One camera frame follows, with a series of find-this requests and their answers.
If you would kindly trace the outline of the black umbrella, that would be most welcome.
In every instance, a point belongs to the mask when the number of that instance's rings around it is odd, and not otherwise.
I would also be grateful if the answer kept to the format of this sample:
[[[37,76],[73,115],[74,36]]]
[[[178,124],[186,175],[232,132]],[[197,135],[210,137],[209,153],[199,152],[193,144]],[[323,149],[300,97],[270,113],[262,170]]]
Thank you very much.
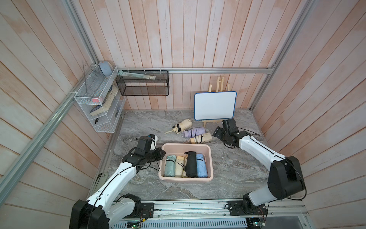
[[[197,161],[196,161],[196,152],[188,151],[185,152],[187,155],[187,161],[185,166],[185,172],[188,177],[197,178]]]

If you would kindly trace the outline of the mint umbrella front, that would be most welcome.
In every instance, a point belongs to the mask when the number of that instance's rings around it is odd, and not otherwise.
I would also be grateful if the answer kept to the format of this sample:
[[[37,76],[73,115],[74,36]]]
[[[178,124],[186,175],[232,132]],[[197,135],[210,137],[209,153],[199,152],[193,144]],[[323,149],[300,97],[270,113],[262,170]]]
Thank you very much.
[[[165,162],[165,177],[174,177],[175,176],[175,167],[176,167],[176,155],[167,156]]]

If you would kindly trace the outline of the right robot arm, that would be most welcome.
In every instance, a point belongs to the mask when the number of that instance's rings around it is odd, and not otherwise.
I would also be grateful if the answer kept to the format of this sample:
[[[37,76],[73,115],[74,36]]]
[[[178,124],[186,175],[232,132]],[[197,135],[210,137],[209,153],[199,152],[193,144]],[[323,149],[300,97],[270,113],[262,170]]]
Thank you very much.
[[[213,133],[228,148],[239,148],[249,153],[269,170],[265,186],[243,195],[241,201],[227,202],[226,208],[232,216],[264,216],[267,214],[267,203],[307,191],[299,160],[273,151],[258,141],[255,135],[238,128],[233,118],[222,121],[222,126]]]

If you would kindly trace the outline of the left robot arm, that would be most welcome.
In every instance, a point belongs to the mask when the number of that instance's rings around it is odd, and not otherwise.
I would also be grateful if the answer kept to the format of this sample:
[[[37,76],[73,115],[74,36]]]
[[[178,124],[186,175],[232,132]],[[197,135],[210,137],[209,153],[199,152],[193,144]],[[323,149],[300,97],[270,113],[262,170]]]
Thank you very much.
[[[127,183],[142,169],[165,156],[165,151],[156,146],[154,134],[141,136],[138,144],[122,159],[114,174],[87,200],[78,200],[72,207],[70,229],[110,229],[126,216],[140,214],[141,199],[127,194],[114,203]]]

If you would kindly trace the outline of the beige umbrella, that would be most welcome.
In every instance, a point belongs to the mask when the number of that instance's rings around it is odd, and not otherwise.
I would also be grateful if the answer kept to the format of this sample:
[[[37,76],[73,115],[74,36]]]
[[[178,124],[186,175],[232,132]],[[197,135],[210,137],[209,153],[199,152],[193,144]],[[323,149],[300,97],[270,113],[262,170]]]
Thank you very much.
[[[190,138],[191,144],[205,144],[210,141],[212,141],[212,136],[210,133],[204,133]]]
[[[185,159],[184,159],[184,169],[183,169],[183,174],[182,174],[183,178],[187,178],[186,166],[187,166],[187,156],[185,156]]]
[[[183,156],[177,156],[175,161],[175,175],[174,177],[182,177],[185,168],[185,158]]]
[[[182,133],[193,126],[191,119],[185,119],[181,123],[172,127],[172,130],[165,132],[165,134],[175,132],[176,134]]]

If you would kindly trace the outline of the blue umbrella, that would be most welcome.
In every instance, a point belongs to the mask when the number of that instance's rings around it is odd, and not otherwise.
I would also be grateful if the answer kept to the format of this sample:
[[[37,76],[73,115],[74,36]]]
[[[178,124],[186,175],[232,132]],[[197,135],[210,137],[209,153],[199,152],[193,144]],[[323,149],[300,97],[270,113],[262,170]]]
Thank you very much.
[[[197,164],[197,176],[199,178],[208,178],[206,162],[203,154],[196,155],[196,164]]]

